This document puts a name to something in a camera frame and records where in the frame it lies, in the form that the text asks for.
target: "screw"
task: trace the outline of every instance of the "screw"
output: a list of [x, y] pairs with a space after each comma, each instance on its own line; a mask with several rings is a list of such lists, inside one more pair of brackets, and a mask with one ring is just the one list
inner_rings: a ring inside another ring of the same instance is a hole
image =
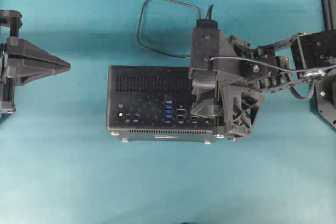
[[217, 138], [217, 139], [222, 139], [222, 138], [224, 138], [224, 136], [223, 136], [223, 135], [220, 135], [220, 134], [214, 135], [214, 137]]
[[259, 70], [260, 70], [260, 66], [257, 65], [257, 64], [255, 64], [255, 65], [252, 67], [252, 71], [253, 71], [254, 73], [259, 72]]

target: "ventilation grille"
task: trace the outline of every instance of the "ventilation grille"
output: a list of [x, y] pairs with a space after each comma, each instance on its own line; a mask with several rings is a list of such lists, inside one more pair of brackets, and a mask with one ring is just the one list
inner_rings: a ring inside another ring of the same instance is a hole
[[188, 77], [174, 76], [117, 76], [116, 92], [191, 93]]
[[206, 131], [193, 131], [193, 130], [140, 130], [130, 129], [134, 133], [175, 133], [175, 134], [206, 134]]

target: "cable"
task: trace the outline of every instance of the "cable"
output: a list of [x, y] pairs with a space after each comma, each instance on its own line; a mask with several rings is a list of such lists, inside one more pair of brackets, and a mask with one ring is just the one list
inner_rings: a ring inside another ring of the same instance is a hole
[[207, 61], [213, 61], [213, 60], [217, 60], [217, 59], [249, 61], [249, 62], [252, 62], [252, 63], [255, 63], [255, 64], [260, 64], [260, 65], [264, 65], [264, 66], [267, 66], [267, 67], [270, 67], [270, 68], [275, 68], [275, 69], [278, 69], [278, 70], [283, 71], [283, 72], [291, 72], [291, 73], [301, 73], [301, 72], [319, 71], [319, 70], [325, 71], [325, 70], [328, 70], [328, 69], [331, 69], [331, 68], [336, 68], [336, 64], [332, 64], [332, 65], [327, 66], [327, 67], [306, 68], [306, 69], [287, 69], [287, 68], [281, 68], [281, 67], [278, 67], [278, 66], [274, 66], [274, 65], [271, 65], [271, 64], [259, 61], [259, 60], [252, 60], [252, 59], [242, 58], [242, 57], [238, 57], [238, 56], [222, 55], [222, 56], [213, 56], [213, 57], [210, 57], [210, 58], [209, 57], [204, 57], [204, 60], [207, 60]]
[[[175, 55], [175, 54], [170, 54], [170, 53], [167, 53], [167, 52], [163, 52], [163, 51], [157, 50], [155, 48], [151, 48], [149, 46], [146, 46], [146, 45], [144, 45], [143, 43], [140, 42], [141, 21], [142, 21], [142, 17], [143, 17], [143, 13], [144, 13], [145, 7], [146, 7], [146, 5], [148, 4], [149, 1], [152, 1], [152, 0], [146, 0], [143, 3], [143, 5], [142, 5], [142, 9], [141, 9], [141, 13], [140, 13], [139, 21], [138, 21], [138, 27], [136, 29], [137, 30], [136, 31], [136, 40], [137, 40], [139, 46], [142, 47], [142, 48], [144, 48], [144, 49], [147, 49], [147, 50], [150, 50], [150, 51], [153, 51], [153, 52], [157, 52], [158, 54], [162, 54], [162, 55], [167, 55], [167, 56], [172, 56], [172, 57], [177, 57], [177, 58], [186, 58], [186, 57], [189, 57], [189, 55]], [[193, 9], [197, 10], [199, 19], [202, 19], [202, 12], [201, 12], [201, 10], [197, 6], [195, 6], [195, 5], [191, 5], [191, 4], [188, 4], [188, 3], [180, 2], [180, 1], [177, 1], [177, 0], [162, 0], [162, 1], [168, 1], [168, 2], [172, 2], [174, 4], [184, 5], [184, 6], [193, 8]]]
[[212, 8], [214, 7], [214, 5], [209, 6], [208, 12], [205, 15], [204, 19], [209, 19], [211, 20], [211, 16], [212, 16]]
[[[284, 78], [285, 78], [286, 82], [290, 81], [290, 78], [289, 78], [289, 76], [287, 74], [284, 74]], [[311, 86], [310, 86], [310, 90], [309, 90], [308, 94], [305, 97], [301, 96], [296, 91], [296, 89], [293, 86], [292, 87], [288, 87], [288, 89], [291, 92], [291, 94], [294, 97], [296, 97], [297, 99], [302, 100], [302, 101], [308, 101], [308, 100], [310, 100], [314, 96], [315, 84], [316, 84], [316, 81], [313, 81], [312, 84], [311, 84]]]

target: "teal fabric surface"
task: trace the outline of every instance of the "teal fabric surface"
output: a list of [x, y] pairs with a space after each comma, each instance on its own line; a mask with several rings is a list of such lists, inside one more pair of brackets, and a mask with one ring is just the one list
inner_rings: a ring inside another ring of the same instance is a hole
[[[188, 65], [137, 46], [143, 1], [0, 0], [21, 11], [22, 38], [72, 65], [16, 88], [0, 124], [0, 223], [336, 223], [336, 132], [288, 91], [266, 96], [238, 143], [122, 144], [105, 130], [109, 65]], [[324, 30], [321, 0], [181, 1], [214, 4], [224, 34], [253, 46]], [[143, 38], [187, 53], [195, 20], [150, 3]]]

